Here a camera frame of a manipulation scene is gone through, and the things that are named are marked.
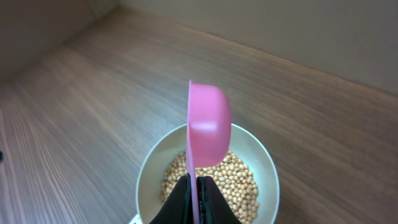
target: pink scoop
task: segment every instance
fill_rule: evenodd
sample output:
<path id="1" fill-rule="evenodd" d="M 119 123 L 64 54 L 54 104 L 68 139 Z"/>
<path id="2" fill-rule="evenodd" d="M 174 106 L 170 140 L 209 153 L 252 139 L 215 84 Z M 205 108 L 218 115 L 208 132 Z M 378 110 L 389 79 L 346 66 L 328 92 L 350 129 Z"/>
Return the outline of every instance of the pink scoop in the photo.
<path id="1" fill-rule="evenodd" d="M 196 167 L 219 164 L 231 139 L 231 109 L 216 86 L 189 82 L 187 120 L 187 172 L 191 176 L 193 222 L 199 224 Z"/>

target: pink spoon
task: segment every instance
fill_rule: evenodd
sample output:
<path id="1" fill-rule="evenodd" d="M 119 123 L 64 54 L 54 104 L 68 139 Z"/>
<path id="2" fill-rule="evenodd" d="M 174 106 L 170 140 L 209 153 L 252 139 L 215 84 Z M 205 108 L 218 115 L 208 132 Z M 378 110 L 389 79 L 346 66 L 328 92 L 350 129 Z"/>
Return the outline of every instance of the pink spoon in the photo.
<path id="1" fill-rule="evenodd" d="M 189 82 L 187 119 L 187 172 L 191 176 L 193 223 L 199 224 L 196 167 L 219 164 L 231 139 L 231 109 L 216 86 Z"/>

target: wood grain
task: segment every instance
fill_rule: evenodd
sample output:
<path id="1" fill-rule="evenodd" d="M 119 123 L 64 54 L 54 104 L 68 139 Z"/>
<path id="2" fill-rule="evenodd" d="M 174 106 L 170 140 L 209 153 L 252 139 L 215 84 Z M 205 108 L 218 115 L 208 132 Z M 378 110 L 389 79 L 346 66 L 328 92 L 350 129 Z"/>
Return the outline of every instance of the wood grain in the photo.
<path id="1" fill-rule="evenodd" d="M 189 79 L 270 152 L 277 223 L 397 223 L 396 96 L 124 9 L 2 88 L 0 223 L 127 223 Z"/>

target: black object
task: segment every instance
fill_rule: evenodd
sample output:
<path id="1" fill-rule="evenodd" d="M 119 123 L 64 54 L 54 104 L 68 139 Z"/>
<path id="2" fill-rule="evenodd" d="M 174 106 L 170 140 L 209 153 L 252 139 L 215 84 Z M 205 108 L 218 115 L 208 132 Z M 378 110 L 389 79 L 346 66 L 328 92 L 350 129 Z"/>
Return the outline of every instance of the black object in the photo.
<path id="1" fill-rule="evenodd" d="M 200 224 L 241 224 L 230 209 L 213 178 L 198 177 Z M 190 176 L 180 177 L 169 198 L 150 224 L 192 224 Z"/>

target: bowl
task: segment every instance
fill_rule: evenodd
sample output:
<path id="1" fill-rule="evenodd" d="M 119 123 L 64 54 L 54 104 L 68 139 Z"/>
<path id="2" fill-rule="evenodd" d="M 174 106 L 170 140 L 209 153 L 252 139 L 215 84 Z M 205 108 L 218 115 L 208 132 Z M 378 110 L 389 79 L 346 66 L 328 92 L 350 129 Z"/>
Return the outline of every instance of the bowl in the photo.
<path id="1" fill-rule="evenodd" d="M 187 125 L 184 124 L 159 140 L 145 158 L 136 187 L 137 212 L 142 223 L 152 221 L 162 207 L 160 191 L 164 171 L 186 145 Z M 260 207 L 253 223 L 274 223 L 279 207 L 279 180 L 269 153 L 256 137 L 235 124 L 232 124 L 229 150 L 248 165 L 259 188 L 256 200 Z"/>

